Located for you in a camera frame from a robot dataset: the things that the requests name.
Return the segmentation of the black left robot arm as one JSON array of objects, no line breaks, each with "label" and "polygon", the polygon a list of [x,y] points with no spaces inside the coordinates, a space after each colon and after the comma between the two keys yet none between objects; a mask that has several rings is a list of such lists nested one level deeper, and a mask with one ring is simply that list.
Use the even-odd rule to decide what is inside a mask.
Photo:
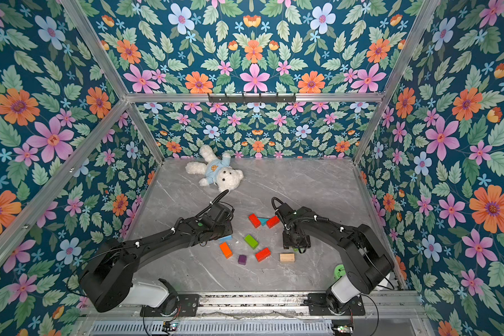
[{"label": "black left robot arm", "polygon": [[224,190],[193,217],[178,218],[168,230],[139,239],[110,239],[103,243],[78,277],[80,289],[95,309],[103,313],[120,305],[141,305],[172,315],[178,305],[178,294],[172,285],[164,279],[136,280],[134,275],[170,253],[232,235],[235,210],[222,201],[228,193]]}]

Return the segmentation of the green block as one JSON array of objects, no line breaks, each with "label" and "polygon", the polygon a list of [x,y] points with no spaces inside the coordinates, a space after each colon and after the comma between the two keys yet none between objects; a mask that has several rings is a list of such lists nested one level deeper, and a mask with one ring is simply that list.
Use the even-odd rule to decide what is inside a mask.
[{"label": "green block", "polygon": [[253,250],[259,246],[259,242],[251,235],[247,235],[244,240]]}]

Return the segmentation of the natural wood block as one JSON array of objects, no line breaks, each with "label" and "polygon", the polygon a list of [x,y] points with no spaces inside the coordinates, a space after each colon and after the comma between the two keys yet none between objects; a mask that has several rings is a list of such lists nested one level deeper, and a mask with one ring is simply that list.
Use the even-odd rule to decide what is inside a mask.
[{"label": "natural wood block", "polygon": [[294,253],[280,253],[279,255],[280,263],[295,263]]}]

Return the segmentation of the light blue block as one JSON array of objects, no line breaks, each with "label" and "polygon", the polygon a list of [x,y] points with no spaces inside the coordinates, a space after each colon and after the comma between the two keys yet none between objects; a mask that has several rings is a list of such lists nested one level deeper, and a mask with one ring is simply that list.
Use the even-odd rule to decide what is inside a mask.
[{"label": "light blue block", "polygon": [[218,239],[218,242],[220,243],[223,243],[223,242],[228,242],[232,239],[232,236],[231,235],[228,235],[228,236],[225,236],[225,237],[222,237],[220,239]]}]

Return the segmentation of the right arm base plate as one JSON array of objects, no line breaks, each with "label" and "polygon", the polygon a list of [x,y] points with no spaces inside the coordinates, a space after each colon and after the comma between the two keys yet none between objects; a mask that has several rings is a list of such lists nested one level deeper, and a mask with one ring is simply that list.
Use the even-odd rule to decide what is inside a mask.
[{"label": "right arm base plate", "polygon": [[361,296],[357,295],[346,303],[340,303],[326,293],[309,293],[303,305],[308,307],[310,316],[364,316],[365,307]]}]

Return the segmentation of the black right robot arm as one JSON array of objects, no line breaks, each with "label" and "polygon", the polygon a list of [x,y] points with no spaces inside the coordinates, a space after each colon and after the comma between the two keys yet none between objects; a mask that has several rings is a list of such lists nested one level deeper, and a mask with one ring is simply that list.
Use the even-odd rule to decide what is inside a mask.
[{"label": "black right robot arm", "polygon": [[326,290],[323,304],[331,313],[346,312],[351,301],[370,294],[394,271],[394,260],[370,226],[345,226],[308,207],[294,210],[277,197],[271,199],[271,204],[284,226],[284,249],[305,252],[311,247],[311,238],[315,237],[339,253],[345,275]]}]

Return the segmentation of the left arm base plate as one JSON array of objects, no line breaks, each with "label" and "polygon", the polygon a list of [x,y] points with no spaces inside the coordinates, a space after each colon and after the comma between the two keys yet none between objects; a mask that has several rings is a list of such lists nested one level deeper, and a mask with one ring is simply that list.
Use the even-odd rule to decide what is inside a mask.
[{"label": "left arm base plate", "polygon": [[170,294],[157,308],[150,306],[141,309],[141,317],[194,317],[200,306],[198,294]]}]

